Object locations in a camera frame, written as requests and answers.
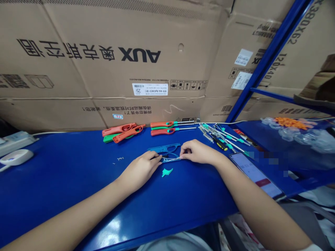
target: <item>hand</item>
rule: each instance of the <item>hand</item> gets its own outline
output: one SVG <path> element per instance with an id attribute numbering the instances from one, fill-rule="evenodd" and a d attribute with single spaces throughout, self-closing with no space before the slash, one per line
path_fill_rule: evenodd
<path id="1" fill-rule="evenodd" d="M 226 156 L 194 139 L 185 142 L 181 146 L 180 159 L 188 159 L 193 162 L 215 166 L 222 163 L 222 160 L 226 159 Z"/>
<path id="2" fill-rule="evenodd" d="M 162 155 L 158 155 L 155 151 L 147 151 L 134 159 L 118 177 L 118 180 L 131 193 L 139 190 L 150 179 L 157 167 L 162 164 L 161 158 Z"/>

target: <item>blue metal shelf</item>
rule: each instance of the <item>blue metal shelf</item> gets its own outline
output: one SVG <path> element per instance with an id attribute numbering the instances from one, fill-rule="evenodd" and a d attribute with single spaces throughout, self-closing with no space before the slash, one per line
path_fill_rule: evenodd
<path id="1" fill-rule="evenodd" d="M 275 37 L 267 48 L 262 60 L 256 67 L 254 73 L 252 74 L 249 82 L 241 93 L 240 97 L 236 101 L 233 109 L 228 115 L 226 122 L 231 123 L 236 120 L 238 115 L 241 113 L 244 106 L 247 104 L 248 100 L 251 98 L 251 95 L 254 92 L 260 93 L 261 90 L 258 90 L 257 87 L 264 78 L 265 74 L 270 69 L 272 63 L 277 58 L 278 54 L 286 44 L 287 40 L 300 23 L 301 19 L 306 14 L 307 10 L 311 6 L 313 0 L 295 0 L 288 14 L 286 15 L 282 25 L 278 29 Z M 284 98 L 285 96 L 281 96 L 275 93 L 262 91 L 261 94 L 278 98 L 278 99 L 286 99 L 284 101 L 290 100 L 289 97 Z M 318 111 L 318 107 L 313 107 L 313 110 Z"/>
<path id="2" fill-rule="evenodd" d="M 236 121 L 236 118 L 254 92 L 335 116 L 335 111 L 329 108 L 298 104 L 292 97 L 257 89 L 313 2 L 313 0 L 295 0 L 267 48 L 262 60 L 256 67 L 249 82 L 228 115 L 226 119 L 227 123 Z M 320 123 L 320 125 L 321 124 L 323 126 L 327 125 L 326 122 Z M 299 184 L 305 189 L 310 190 L 335 182 L 335 154 L 320 154 L 312 150 L 310 146 L 300 145 L 297 142 L 286 142 L 280 137 L 277 131 L 271 129 L 268 125 L 262 124 L 260 121 L 242 122 L 234 126 L 240 129 L 264 150 L 271 152 L 271 154 L 278 155 L 280 164 L 274 165 L 274 169 L 283 168 L 283 171 L 290 170 L 298 173 L 301 178 Z"/>
<path id="3" fill-rule="evenodd" d="M 291 104 L 303 106 L 303 107 L 306 107 L 308 109 L 312 109 L 312 110 L 316 110 L 316 111 L 319 111 L 319 112 L 322 112 L 322 113 L 326 113 L 326 114 L 329 114 L 331 116 L 335 116 L 335 110 L 330 109 L 328 107 L 299 104 L 299 103 L 296 103 L 293 100 L 293 98 L 291 98 L 291 97 L 276 94 L 276 93 L 273 93 L 273 92 L 260 90 L 260 89 L 257 89 L 257 88 L 250 88 L 250 91 L 251 92 L 256 92 L 256 93 L 259 93 L 259 94 L 262 94 L 262 95 L 265 95 L 265 96 L 268 96 L 268 97 L 271 97 L 271 98 L 279 99 L 279 100 L 282 100 L 282 101 L 285 101 L 285 102 L 288 102 L 288 103 L 291 103 Z"/>

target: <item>orange plastic part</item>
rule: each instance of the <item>orange plastic part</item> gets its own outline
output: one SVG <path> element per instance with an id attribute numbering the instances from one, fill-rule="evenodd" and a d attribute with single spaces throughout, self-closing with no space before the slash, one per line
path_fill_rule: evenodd
<path id="1" fill-rule="evenodd" d="M 161 135 L 161 134 L 173 134 L 175 131 L 176 131 L 175 128 L 152 130 L 151 136 L 156 136 L 156 135 Z"/>
<path id="2" fill-rule="evenodd" d="M 130 124 L 125 124 L 125 125 L 120 125 L 118 127 L 111 127 L 109 129 L 103 130 L 102 131 L 102 136 L 105 137 L 107 135 L 112 135 L 116 133 L 123 133 L 125 131 L 128 131 L 134 127 L 136 127 L 136 123 L 130 123 Z"/>
<path id="3" fill-rule="evenodd" d="M 173 125 L 173 121 L 165 121 L 165 122 L 152 122 L 150 123 L 150 127 L 170 127 Z"/>
<path id="4" fill-rule="evenodd" d="M 275 118 L 275 121 L 277 121 L 280 126 L 296 127 L 296 128 L 303 129 L 303 130 L 307 130 L 307 128 L 310 128 L 309 125 L 306 125 L 306 124 L 304 124 L 300 121 L 297 121 L 295 119 L 277 117 L 277 118 Z"/>
<path id="5" fill-rule="evenodd" d="M 124 140 L 125 138 L 127 138 L 127 137 L 129 137 L 131 135 L 135 135 L 135 134 L 140 133 L 143 130 L 143 127 L 145 127 L 145 124 L 138 125 L 137 127 L 134 127 L 132 129 L 124 132 L 124 133 L 121 133 L 121 134 L 115 136 L 113 138 L 113 140 L 114 140 L 115 143 L 119 143 L 120 141 Z"/>

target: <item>shelf frame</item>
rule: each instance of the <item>shelf frame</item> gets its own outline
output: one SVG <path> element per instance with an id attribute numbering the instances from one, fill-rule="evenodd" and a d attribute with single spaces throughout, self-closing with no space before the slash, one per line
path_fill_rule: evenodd
<path id="1" fill-rule="evenodd" d="M 233 109 L 228 115 L 226 119 L 226 123 L 232 123 L 236 121 L 236 118 L 241 113 L 242 109 L 247 104 L 247 102 L 249 101 L 249 99 L 251 98 L 254 92 L 257 92 L 262 95 L 266 95 L 268 97 L 276 98 L 282 101 L 286 101 L 292 104 L 297 104 L 290 97 L 264 91 L 264 90 L 260 90 L 260 89 L 257 89 L 257 87 L 262 81 L 262 79 L 265 77 L 271 65 L 273 64 L 277 56 L 280 54 L 287 40 L 290 38 L 295 28 L 299 25 L 301 19 L 305 16 L 306 12 L 308 11 L 309 7 L 311 6 L 313 2 L 314 0 L 295 0 L 291 9 L 287 13 L 283 23 L 281 24 L 276 35 L 274 36 L 272 42 L 267 48 L 262 60 L 256 67 L 249 82 L 247 83 L 240 97 L 236 101 Z M 304 106 L 306 108 L 313 109 L 316 111 L 323 110 L 321 112 L 324 112 L 325 110 L 327 110 L 327 112 L 325 113 L 329 113 L 328 109 L 324 107 L 306 106 L 306 105 L 301 105 L 301 104 L 297 104 L 297 105 Z"/>

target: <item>person's left hand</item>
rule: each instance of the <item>person's left hand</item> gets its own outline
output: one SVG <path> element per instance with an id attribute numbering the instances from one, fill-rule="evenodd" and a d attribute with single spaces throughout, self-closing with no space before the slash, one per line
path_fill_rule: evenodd
<path id="1" fill-rule="evenodd" d="M 118 177 L 118 180 L 127 189 L 130 189 L 131 193 L 137 191 L 150 179 L 157 167 L 162 164 L 160 162 L 161 158 L 162 155 L 158 155 L 155 151 L 147 151 L 134 159 Z"/>

